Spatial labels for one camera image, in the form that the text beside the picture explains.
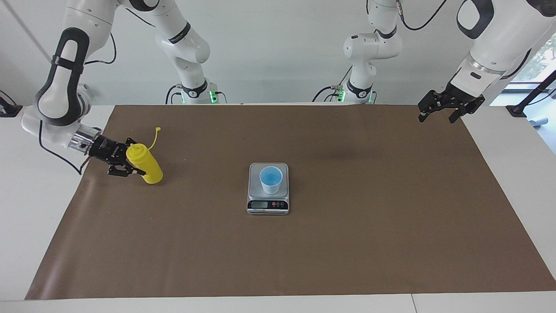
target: green led light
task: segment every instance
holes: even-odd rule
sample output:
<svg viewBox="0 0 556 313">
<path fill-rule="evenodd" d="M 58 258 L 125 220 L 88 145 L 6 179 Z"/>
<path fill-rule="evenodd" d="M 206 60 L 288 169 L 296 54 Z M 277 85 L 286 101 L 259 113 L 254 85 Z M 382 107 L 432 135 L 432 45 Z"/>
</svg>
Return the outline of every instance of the green led light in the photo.
<svg viewBox="0 0 556 313">
<path fill-rule="evenodd" d="M 218 97 L 216 96 L 216 93 L 214 91 L 210 92 L 210 98 L 211 98 L 212 103 L 217 103 L 218 102 Z"/>
<path fill-rule="evenodd" d="M 338 102 L 344 102 L 344 98 L 346 97 L 345 90 L 342 90 L 342 93 L 338 96 Z"/>
</svg>

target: window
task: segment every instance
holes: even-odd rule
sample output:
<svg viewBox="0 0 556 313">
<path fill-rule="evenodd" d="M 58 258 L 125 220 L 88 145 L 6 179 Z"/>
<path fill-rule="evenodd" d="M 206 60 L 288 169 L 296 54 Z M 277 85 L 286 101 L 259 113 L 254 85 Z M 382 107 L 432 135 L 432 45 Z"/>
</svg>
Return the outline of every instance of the window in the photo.
<svg viewBox="0 0 556 313">
<path fill-rule="evenodd" d="M 507 91 L 531 90 L 556 70 L 556 34 L 535 54 L 506 87 Z"/>
</svg>

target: yellow squeeze bottle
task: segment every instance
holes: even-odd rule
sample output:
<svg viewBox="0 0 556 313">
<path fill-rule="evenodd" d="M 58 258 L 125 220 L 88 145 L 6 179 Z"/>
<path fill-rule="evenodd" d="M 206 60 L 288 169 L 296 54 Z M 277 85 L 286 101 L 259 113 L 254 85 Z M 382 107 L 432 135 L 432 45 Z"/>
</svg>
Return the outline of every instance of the yellow squeeze bottle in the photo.
<svg viewBox="0 0 556 313">
<path fill-rule="evenodd" d="M 130 163 L 133 164 L 134 167 L 146 172 L 142 177 L 147 184 L 156 184 L 160 182 L 164 176 L 160 165 L 150 151 L 155 146 L 159 130 L 160 127 L 157 127 L 155 141 L 150 148 L 147 148 L 144 144 L 131 144 L 126 151 L 126 157 Z"/>
</svg>

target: black stand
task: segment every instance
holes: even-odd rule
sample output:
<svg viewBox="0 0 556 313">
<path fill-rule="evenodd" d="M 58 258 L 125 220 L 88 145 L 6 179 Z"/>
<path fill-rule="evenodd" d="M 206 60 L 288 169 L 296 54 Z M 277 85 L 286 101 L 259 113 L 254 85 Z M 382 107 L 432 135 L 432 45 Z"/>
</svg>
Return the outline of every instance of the black stand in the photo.
<svg viewBox="0 0 556 313">
<path fill-rule="evenodd" d="M 22 105 L 9 104 L 4 98 L 0 97 L 0 118 L 15 118 L 21 108 L 23 108 Z"/>
<path fill-rule="evenodd" d="M 550 84 L 552 84 L 552 82 L 554 82 L 555 80 L 556 71 L 553 71 L 552 74 L 550 74 L 547 79 L 541 82 L 540 85 L 535 88 L 535 90 L 531 91 L 531 93 L 525 99 L 523 99 L 523 101 L 521 101 L 518 105 L 507 105 L 506 109 L 508 109 L 508 112 L 510 112 L 510 114 L 515 118 L 526 118 L 527 115 L 523 113 L 525 107 L 528 106 L 531 101 L 533 101 L 538 95 L 540 95 L 540 93 L 548 88 L 548 86 L 550 86 Z"/>
</svg>

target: blue object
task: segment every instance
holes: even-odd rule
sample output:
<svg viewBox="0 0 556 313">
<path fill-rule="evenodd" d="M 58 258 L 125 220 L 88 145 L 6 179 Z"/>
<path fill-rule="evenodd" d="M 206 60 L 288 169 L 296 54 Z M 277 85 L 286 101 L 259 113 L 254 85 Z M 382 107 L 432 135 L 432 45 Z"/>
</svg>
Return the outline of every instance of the blue object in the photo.
<svg viewBox="0 0 556 313">
<path fill-rule="evenodd" d="M 280 184 L 283 177 L 282 171 L 273 166 L 263 168 L 261 174 L 259 174 L 261 182 L 269 187 Z"/>
</svg>

